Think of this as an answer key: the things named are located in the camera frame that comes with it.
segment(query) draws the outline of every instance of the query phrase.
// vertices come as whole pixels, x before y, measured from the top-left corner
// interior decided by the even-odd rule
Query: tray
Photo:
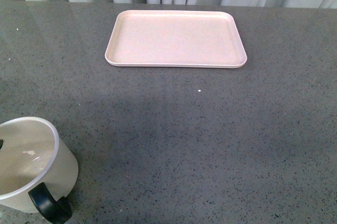
[[[247,61],[224,12],[124,11],[105,52],[115,66],[237,68]]]

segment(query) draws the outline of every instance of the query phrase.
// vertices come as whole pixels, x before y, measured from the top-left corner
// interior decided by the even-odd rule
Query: mug rim
[[[34,116],[21,117],[21,118],[9,120],[7,122],[4,122],[4,123],[0,124],[0,129],[1,129],[1,127],[6,126],[8,124],[16,123],[16,122],[19,122],[19,121],[25,121],[25,120],[41,122],[41,123],[45,124],[46,126],[48,126],[52,130],[53,135],[54,135],[54,151],[53,151],[53,154],[52,154],[51,158],[49,159],[46,167],[32,181],[30,181],[28,184],[20,187],[19,189],[15,190],[15,191],[11,191],[9,193],[0,195],[0,200],[7,199],[7,198],[13,197],[15,195],[18,195],[21,192],[24,192],[24,191],[28,190],[29,188],[32,188],[34,185],[37,185],[37,183],[41,180],[41,178],[43,176],[46,175],[47,171],[52,166],[52,164],[53,164],[53,162],[56,158],[57,152],[58,152],[58,147],[59,147],[59,142],[60,142],[58,132],[57,132],[55,126],[53,124],[51,124],[49,121],[47,121],[46,119],[42,119],[42,118],[34,117]]]

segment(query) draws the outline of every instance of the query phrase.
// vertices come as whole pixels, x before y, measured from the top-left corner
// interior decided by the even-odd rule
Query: mug
[[[0,125],[0,204],[65,223],[77,176],[74,155],[49,121],[24,117]]]

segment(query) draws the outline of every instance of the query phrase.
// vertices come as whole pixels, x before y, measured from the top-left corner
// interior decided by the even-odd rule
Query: countertop
[[[247,63],[109,65],[127,9],[227,12]],[[337,10],[2,2],[0,16],[0,123],[55,125],[80,168],[68,223],[337,222]],[[0,206],[0,223],[47,221]]]

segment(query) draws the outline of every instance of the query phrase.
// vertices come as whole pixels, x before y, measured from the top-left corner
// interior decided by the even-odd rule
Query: mug handle
[[[56,201],[43,182],[30,190],[28,195],[40,214],[52,224],[64,224],[72,216],[69,201],[65,197]]]

